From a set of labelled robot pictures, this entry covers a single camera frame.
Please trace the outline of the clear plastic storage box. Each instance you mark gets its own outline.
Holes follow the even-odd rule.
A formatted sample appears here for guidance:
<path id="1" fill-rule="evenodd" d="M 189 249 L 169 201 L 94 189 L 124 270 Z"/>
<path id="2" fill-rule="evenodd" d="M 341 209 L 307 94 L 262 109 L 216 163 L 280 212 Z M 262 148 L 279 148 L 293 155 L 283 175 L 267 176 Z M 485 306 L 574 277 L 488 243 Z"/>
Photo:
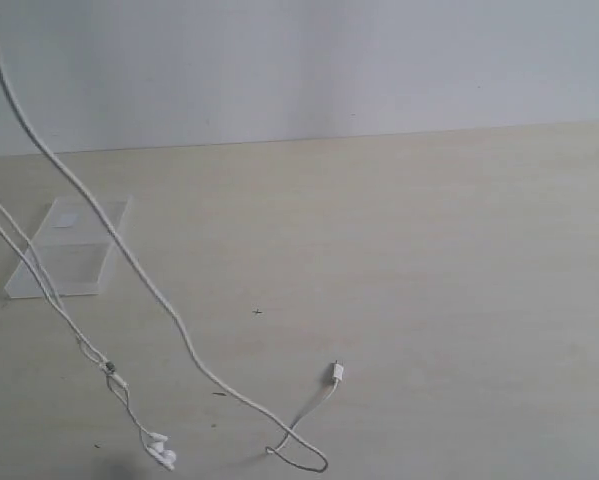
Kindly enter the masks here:
<path id="1" fill-rule="evenodd" d="M 130 195 L 111 195 L 99 203 L 115 230 L 123 235 L 132 205 Z M 58 293 L 98 295 L 115 271 L 119 251 L 91 207 L 81 197 L 56 197 L 32 238 Z M 43 293 L 20 261 L 5 285 L 10 298 L 40 298 Z"/>

